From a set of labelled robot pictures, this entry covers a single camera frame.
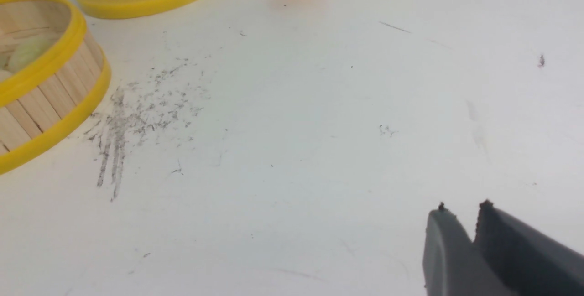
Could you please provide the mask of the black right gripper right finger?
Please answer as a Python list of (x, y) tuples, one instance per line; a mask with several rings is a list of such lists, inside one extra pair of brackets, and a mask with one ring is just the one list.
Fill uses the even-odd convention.
[(486, 200), (480, 204), (474, 245), (496, 277), (516, 296), (581, 296), (584, 258)]

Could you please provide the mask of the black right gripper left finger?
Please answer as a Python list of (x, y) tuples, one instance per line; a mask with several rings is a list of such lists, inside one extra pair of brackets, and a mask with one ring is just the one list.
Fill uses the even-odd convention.
[(422, 269), (428, 296), (520, 295), (490, 268), (443, 202), (428, 214)]

